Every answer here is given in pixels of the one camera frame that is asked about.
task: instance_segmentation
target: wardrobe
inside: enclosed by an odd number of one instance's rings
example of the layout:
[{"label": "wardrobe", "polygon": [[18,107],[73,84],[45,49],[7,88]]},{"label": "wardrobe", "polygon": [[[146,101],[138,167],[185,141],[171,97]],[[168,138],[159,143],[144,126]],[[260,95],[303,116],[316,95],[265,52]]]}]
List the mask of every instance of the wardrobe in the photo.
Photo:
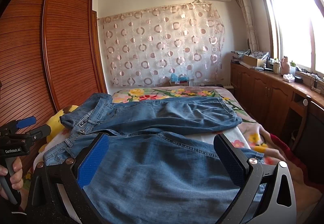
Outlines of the wardrobe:
[{"label": "wardrobe", "polygon": [[[92,0],[11,0],[0,18],[0,126],[106,92]],[[26,172],[45,139],[22,157]]]}]

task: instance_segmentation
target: yellow plush toy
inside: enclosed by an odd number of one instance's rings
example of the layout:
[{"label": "yellow plush toy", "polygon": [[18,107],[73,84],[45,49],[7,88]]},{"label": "yellow plush toy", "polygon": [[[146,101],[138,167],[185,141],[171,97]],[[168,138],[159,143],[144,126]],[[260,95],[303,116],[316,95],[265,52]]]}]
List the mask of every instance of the yellow plush toy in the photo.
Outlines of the yellow plush toy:
[{"label": "yellow plush toy", "polygon": [[[60,121],[60,117],[63,115],[63,114],[66,114],[66,113],[69,113],[69,112],[72,112],[74,111],[78,106],[76,105],[71,105],[71,106],[68,106],[60,111],[58,111],[58,113],[56,113],[55,115],[53,115],[52,117],[49,118],[49,120],[46,122],[46,124],[48,126],[51,127],[51,134],[48,135],[46,137],[46,142],[47,144],[60,132],[64,129],[64,126],[61,124],[61,121]],[[43,152],[46,145],[47,144],[44,144],[40,149],[39,149],[39,153]]]}]

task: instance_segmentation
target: floral bedspread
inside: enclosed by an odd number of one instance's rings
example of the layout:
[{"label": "floral bedspread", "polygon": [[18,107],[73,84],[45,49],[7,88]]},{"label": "floral bedspread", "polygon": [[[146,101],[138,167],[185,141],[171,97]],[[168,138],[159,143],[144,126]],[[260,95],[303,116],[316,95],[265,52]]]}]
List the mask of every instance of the floral bedspread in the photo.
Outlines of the floral bedspread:
[{"label": "floral bedspread", "polygon": [[237,116],[242,118],[242,123],[237,126],[239,132],[232,131],[224,134],[235,147],[249,147],[257,152],[264,153],[264,163],[277,165],[279,161],[288,164],[294,184],[297,212],[304,210],[316,203],[320,197],[323,186],[308,181],[307,169],[275,135],[270,135],[262,125],[252,119],[236,101],[234,96],[226,89],[220,87],[162,87],[162,88],[137,88],[120,90],[113,95],[113,102],[126,103],[132,101],[155,100],[171,97],[222,97],[224,102],[231,107]]},{"label": "floral bedspread", "polygon": [[[224,102],[231,107],[237,116],[241,117],[243,122],[238,125],[238,128],[250,148],[255,146],[260,148],[268,147],[264,138],[259,133],[259,124],[252,119],[239,105],[234,96],[226,89],[220,87],[163,87],[163,88],[143,88],[121,90],[113,95],[113,102],[126,103],[142,100],[158,100],[171,97],[222,97]],[[240,135],[232,141],[235,147],[248,147],[245,141],[242,141]],[[266,157],[265,162],[271,163],[270,158]]]}]

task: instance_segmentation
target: pink circle pattern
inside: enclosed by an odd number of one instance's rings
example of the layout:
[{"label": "pink circle pattern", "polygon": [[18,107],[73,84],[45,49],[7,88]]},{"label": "pink circle pattern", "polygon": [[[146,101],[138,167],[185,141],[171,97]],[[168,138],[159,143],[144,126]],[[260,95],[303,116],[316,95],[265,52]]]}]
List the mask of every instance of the pink circle pattern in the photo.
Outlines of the pink circle pattern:
[{"label": "pink circle pattern", "polygon": [[201,82],[221,77],[225,28],[209,3],[128,12],[99,24],[114,86],[155,87],[172,73]]}]

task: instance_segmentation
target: hand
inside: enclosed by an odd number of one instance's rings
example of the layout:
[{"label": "hand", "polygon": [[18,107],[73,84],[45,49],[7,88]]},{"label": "hand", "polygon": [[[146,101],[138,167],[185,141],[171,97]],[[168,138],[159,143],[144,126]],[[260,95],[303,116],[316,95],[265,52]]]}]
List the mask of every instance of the hand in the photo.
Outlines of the hand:
[{"label": "hand", "polygon": [[[22,188],[24,182],[22,180],[22,163],[19,157],[16,158],[16,160],[12,164],[12,168],[14,170],[14,174],[10,177],[11,186],[15,190],[19,190]],[[0,176],[5,176],[8,173],[8,169],[0,166]],[[7,194],[3,190],[3,188],[0,189],[0,195],[8,200]]]}]

